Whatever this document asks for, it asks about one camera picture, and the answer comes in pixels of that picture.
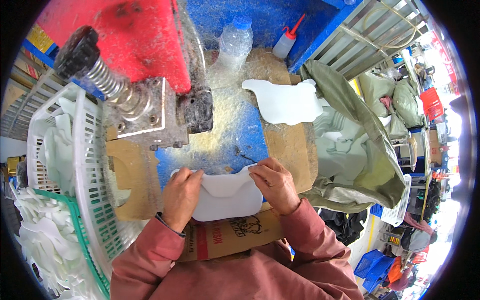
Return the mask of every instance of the bolt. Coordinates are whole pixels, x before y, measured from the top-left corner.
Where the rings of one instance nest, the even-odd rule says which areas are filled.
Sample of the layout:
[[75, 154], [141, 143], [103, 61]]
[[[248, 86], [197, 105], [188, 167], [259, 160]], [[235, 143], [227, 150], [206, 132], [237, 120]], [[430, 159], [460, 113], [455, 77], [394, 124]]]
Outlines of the bolt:
[[125, 129], [125, 123], [120, 122], [117, 126], [118, 133], [122, 132]]
[[158, 123], [158, 116], [150, 115], [150, 118], [148, 120], [150, 121], [150, 125], [154, 126]]

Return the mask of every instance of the pink jacket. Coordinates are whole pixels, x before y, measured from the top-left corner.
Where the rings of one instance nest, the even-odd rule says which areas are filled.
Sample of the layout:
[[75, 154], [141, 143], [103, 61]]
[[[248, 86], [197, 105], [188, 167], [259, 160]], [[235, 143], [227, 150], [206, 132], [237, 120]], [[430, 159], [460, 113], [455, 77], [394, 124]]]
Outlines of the pink jacket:
[[112, 300], [133, 299], [363, 299], [348, 263], [350, 249], [303, 198], [281, 225], [281, 241], [243, 257], [177, 263], [185, 238], [152, 218], [113, 261]]

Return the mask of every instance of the black knob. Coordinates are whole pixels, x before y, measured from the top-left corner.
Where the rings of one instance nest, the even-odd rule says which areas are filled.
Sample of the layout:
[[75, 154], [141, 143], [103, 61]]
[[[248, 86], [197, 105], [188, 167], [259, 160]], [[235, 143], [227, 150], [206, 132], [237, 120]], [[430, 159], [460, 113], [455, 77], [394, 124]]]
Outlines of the black knob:
[[72, 77], [84, 77], [100, 57], [100, 49], [96, 46], [98, 34], [91, 27], [79, 27], [60, 49], [53, 68], [63, 80]]

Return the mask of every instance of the red nozzle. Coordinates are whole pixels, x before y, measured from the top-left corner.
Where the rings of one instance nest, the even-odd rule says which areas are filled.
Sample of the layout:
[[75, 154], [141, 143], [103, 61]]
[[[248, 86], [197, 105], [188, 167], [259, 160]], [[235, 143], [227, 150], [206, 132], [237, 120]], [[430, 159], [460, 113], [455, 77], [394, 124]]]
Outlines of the red nozzle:
[[303, 18], [305, 17], [305, 14], [303, 14], [303, 16], [300, 18], [300, 20], [295, 24], [295, 26], [292, 28], [292, 30], [290, 30], [288, 28], [288, 26], [285, 26], [283, 30], [285, 30], [285, 28], [287, 29], [287, 32], [285, 32], [285, 36], [288, 37], [289, 39], [296, 39], [297, 38], [297, 34], [295, 33], [295, 31], [297, 31], [297, 28], [299, 27], [301, 21], [303, 20]]

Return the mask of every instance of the right hand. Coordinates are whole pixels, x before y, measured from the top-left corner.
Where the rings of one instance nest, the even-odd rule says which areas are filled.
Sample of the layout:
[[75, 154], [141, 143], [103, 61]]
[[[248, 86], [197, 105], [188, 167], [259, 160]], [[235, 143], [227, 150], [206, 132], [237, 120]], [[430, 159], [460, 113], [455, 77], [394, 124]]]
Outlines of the right hand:
[[250, 177], [265, 199], [280, 214], [287, 216], [300, 205], [292, 174], [278, 160], [269, 157], [248, 168]]

